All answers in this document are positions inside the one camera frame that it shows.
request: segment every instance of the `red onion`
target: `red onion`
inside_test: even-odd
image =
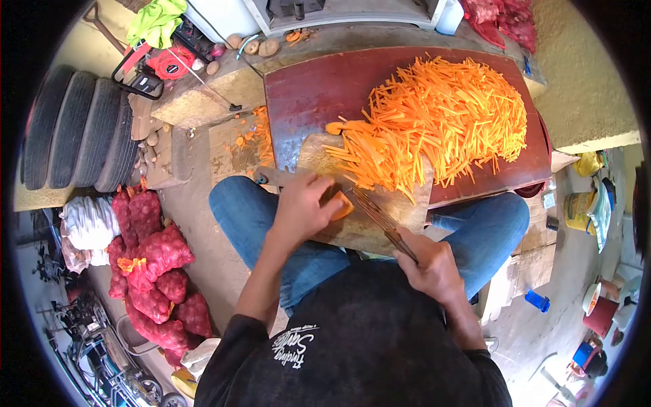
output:
[[[217,58],[220,57],[226,52],[226,45],[222,43],[216,43],[215,46],[212,48],[212,51],[210,52],[210,55],[213,57]]]

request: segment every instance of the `person's right hand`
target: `person's right hand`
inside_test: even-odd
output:
[[[424,292],[443,306],[458,300],[460,296],[465,298],[464,280],[456,268],[448,242],[434,242],[429,237],[413,234],[402,226],[398,226],[397,231],[418,258],[416,264],[403,252],[393,252],[414,289]]]
[[[339,199],[331,199],[323,206],[319,203],[334,183],[331,177],[318,176],[314,172],[297,174],[281,192],[268,236],[271,234],[277,243],[293,251],[328,226],[332,215],[344,204]]]

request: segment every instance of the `red mesh sack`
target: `red mesh sack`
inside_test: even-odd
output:
[[[174,317],[183,322],[186,331],[212,338],[212,328],[208,318],[208,306],[203,295],[196,293],[186,298],[186,302],[179,304],[174,312]]]
[[[504,14],[497,16],[499,30],[522,44],[532,53],[536,52],[536,27],[533,13],[529,10],[531,0],[505,0]]]
[[[138,255],[147,261],[146,277],[151,282],[173,268],[195,261],[195,256],[174,223],[142,240]]]
[[[183,330],[181,321],[168,320],[158,325],[133,306],[130,294],[124,297],[124,307],[133,328],[148,341],[164,349],[185,351],[189,348],[187,334]]]
[[[502,0],[464,0],[463,6],[470,14],[470,21],[475,24],[495,21],[497,15],[504,10]]]
[[[124,295],[126,294],[128,283],[118,266],[118,259],[124,256],[125,250],[126,247],[124,246],[124,240],[121,236],[116,236],[107,248],[112,274],[111,288],[109,289],[109,297],[111,298],[124,298]]]
[[[156,280],[156,287],[175,304],[186,299],[187,274],[180,268],[163,273]]]
[[[161,230],[161,204],[156,192],[146,190],[134,195],[129,201],[131,211],[131,225],[142,242],[152,233]]]
[[[181,358],[183,357],[184,353],[186,353],[185,350],[179,351],[179,350],[165,349],[165,361],[167,362],[168,365],[173,367],[175,370],[181,369],[183,367],[183,365],[181,364]]]
[[[129,194],[126,190],[120,190],[111,203],[111,208],[118,219],[118,226],[127,248],[133,249],[138,246],[138,235],[131,224],[131,210],[129,209]]]
[[[122,275],[126,276],[129,285],[139,292],[147,292],[154,288],[154,284],[147,278],[146,259],[134,257],[121,257],[118,259],[118,266]]]
[[[129,293],[133,306],[157,324],[169,319],[174,304],[156,287],[147,292],[133,290]]]

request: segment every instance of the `red wooden table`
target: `red wooden table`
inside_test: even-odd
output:
[[[368,110],[368,93],[416,57],[428,52],[433,58],[460,63],[466,57],[486,63],[502,73],[522,95],[527,111],[527,148],[519,158],[507,163],[500,159],[500,172],[491,167],[473,169],[476,184],[469,177],[455,180],[453,186],[432,188],[430,208],[480,197],[508,189],[522,188],[551,178],[547,141],[540,125],[529,90],[516,63],[491,53],[439,47],[388,47],[362,49],[326,55],[286,66],[266,74],[264,90],[269,111],[271,141],[276,166],[291,171],[296,168],[303,140],[311,133],[323,133],[328,122],[341,115],[348,120],[364,119]]]

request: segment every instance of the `red generator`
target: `red generator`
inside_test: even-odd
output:
[[[158,100],[163,94],[163,80],[184,77],[196,58],[202,61],[205,59],[197,50],[185,47],[178,40],[167,49],[152,48],[145,40],[140,40],[124,52],[124,59],[113,71],[111,79],[127,92]],[[135,76],[125,83],[126,78],[133,75],[132,70],[135,71]],[[158,94],[154,95],[153,92],[158,88]]]

